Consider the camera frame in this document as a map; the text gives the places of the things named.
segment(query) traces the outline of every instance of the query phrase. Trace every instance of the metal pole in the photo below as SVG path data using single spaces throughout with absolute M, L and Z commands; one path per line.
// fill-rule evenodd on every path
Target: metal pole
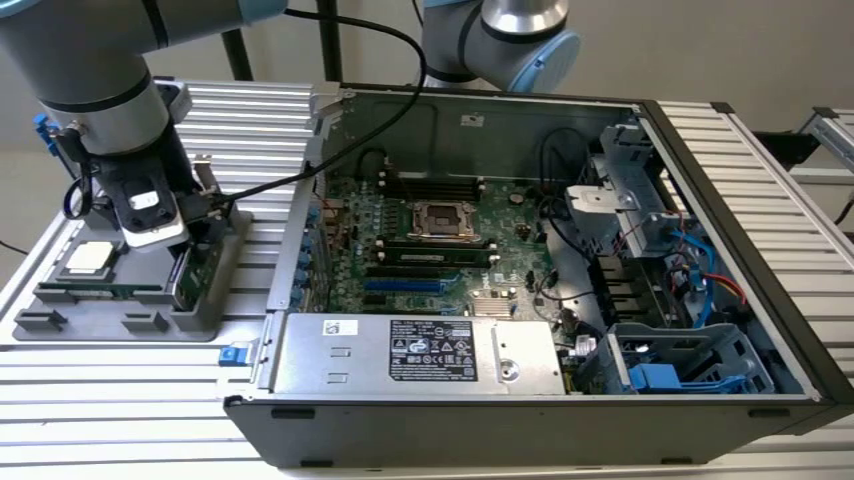
M 240 29 L 223 33 L 223 45 L 225 46 L 228 65 L 231 66 L 231 74 L 235 80 L 244 82 L 255 81 L 252 65 L 249 64 L 249 54 L 245 51 L 245 43 L 243 42 L 243 32 L 240 32 Z
M 317 0 L 320 15 L 337 15 L 336 0 Z M 327 82 L 343 81 L 341 38 L 337 23 L 320 22 L 320 47 L 323 49 L 323 71 Z

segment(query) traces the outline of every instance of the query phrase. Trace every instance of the blue pcie slot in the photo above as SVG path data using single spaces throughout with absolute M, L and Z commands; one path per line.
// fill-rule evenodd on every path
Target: blue pcie slot
M 444 292 L 442 281 L 407 281 L 407 280 L 372 280 L 364 282 L 364 290 L 369 292 L 410 292 L 435 293 Z

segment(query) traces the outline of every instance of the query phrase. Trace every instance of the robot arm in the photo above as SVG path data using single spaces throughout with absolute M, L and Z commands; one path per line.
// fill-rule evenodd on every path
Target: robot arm
M 184 243 L 228 216 L 200 186 L 143 54 L 281 14 L 287 0 L 0 0 L 0 43 L 79 168 L 65 214 L 93 208 L 133 248 Z M 483 78 L 516 92 L 554 90 L 579 39 L 568 0 L 426 0 L 424 50 L 435 84 Z M 93 199 L 92 182 L 107 204 Z M 80 211 L 71 198 L 81 192 Z
M 285 4 L 0 2 L 0 42 L 60 125 L 63 155 L 80 166 L 76 184 L 89 191 L 91 204 L 83 183 L 97 180 L 132 247 L 169 246 L 189 238 L 179 201 L 199 197 L 201 190 L 143 54 L 276 16 Z M 81 203 L 88 210 L 87 200 Z
M 479 78 L 500 90 L 550 93 L 580 48 L 566 27 L 568 0 L 424 0 L 430 86 Z

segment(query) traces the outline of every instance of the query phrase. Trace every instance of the circuit board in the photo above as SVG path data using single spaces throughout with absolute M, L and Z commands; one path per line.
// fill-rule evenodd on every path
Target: circuit board
M 466 202 L 474 233 L 496 248 L 490 268 L 442 268 L 432 292 L 371 292 L 368 270 L 380 266 L 377 239 L 407 241 L 416 200 L 387 198 L 367 182 L 340 178 L 329 182 L 325 214 L 335 264 L 331 312 L 486 315 L 491 305 L 508 307 L 516 320 L 552 319 L 555 306 L 536 306 L 526 276 L 551 270 L 544 239 L 538 238 L 538 205 L 524 197 L 526 186 L 484 183 L 478 201 Z M 416 282 L 399 279 L 399 282 Z

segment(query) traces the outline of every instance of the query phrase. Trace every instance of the warning label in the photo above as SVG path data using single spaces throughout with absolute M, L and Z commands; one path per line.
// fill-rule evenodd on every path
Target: warning label
M 476 382 L 471 322 L 391 321 L 388 375 L 398 382 Z

